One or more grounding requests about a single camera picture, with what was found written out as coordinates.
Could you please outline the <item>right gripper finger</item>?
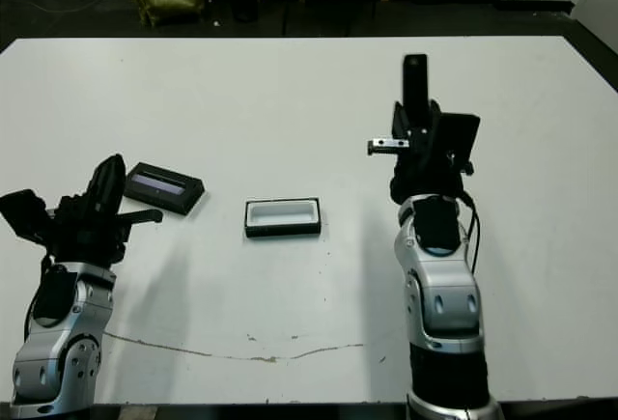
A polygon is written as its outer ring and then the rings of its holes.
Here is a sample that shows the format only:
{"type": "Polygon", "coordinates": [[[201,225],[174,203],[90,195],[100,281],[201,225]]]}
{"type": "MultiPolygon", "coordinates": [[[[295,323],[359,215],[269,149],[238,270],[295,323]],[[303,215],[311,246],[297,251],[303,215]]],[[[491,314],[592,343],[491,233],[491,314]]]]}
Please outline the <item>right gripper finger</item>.
{"type": "Polygon", "coordinates": [[[437,130],[441,115],[439,104],[434,99],[430,99],[428,103],[427,123],[424,125],[424,128],[427,131],[437,130]]]}
{"type": "Polygon", "coordinates": [[[408,139],[410,123],[404,106],[396,101],[394,104],[391,134],[393,139],[408,139]]]}

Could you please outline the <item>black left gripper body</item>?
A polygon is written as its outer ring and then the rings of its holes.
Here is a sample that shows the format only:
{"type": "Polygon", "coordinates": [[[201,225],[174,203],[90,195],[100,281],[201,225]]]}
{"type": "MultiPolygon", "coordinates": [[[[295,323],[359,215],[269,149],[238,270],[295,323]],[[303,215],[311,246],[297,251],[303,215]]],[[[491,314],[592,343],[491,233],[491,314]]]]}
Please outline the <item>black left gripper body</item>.
{"type": "Polygon", "coordinates": [[[123,195],[96,200],[94,196],[63,196],[52,216],[49,246],[57,262],[117,264],[126,253],[134,224],[160,223],[161,210],[119,213],[123,195]]]}

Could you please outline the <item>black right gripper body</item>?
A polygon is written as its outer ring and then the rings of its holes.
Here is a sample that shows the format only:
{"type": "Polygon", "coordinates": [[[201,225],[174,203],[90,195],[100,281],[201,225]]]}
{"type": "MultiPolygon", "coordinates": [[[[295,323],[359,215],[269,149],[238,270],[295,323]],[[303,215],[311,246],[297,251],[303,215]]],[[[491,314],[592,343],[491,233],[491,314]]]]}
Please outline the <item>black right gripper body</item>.
{"type": "Polygon", "coordinates": [[[408,139],[376,137],[367,142],[367,155],[396,156],[390,182],[391,199],[402,204],[418,195],[457,198],[464,192],[464,176],[474,174],[470,155],[474,130],[415,127],[408,139]]]}

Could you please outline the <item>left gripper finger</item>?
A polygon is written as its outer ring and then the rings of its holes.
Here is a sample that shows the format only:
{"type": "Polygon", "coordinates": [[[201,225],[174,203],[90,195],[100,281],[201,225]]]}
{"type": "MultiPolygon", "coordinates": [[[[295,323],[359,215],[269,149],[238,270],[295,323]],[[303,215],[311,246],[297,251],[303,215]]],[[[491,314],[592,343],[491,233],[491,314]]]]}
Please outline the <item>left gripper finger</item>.
{"type": "Polygon", "coordinates": [[[126,166],[120,154],[112,156],[112,189],[111,189],[111,212],[117,214],[124,195],[126,184],[126,166]]]}
{"type": "Polygon", "coordinates": [[[111,215],[114,180],[115,157],[109,156],[97,166],[88,184],[88,212],[103,216],[111,215]]]}

